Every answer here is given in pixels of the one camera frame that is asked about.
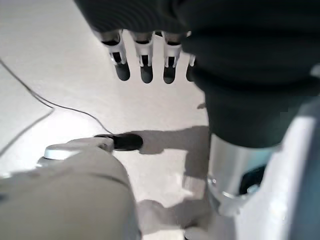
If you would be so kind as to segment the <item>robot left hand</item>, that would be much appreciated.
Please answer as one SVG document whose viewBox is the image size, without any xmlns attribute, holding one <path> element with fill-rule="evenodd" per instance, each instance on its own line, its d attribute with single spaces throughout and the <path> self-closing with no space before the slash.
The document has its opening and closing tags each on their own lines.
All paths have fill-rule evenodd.
<svg viewBox="0 0 320 240">
<path fill-rule="evenodd" d="M 191 80 L 204 92 L 211 133 L 209 190 L 218 212 L 247 200 L 244 163 L 272 151 L 301 106 L 320 92 L 317 0 L 78 0 L 104 43 L 111 33 L 177 34 L 195 58 Z"/>
</svg>

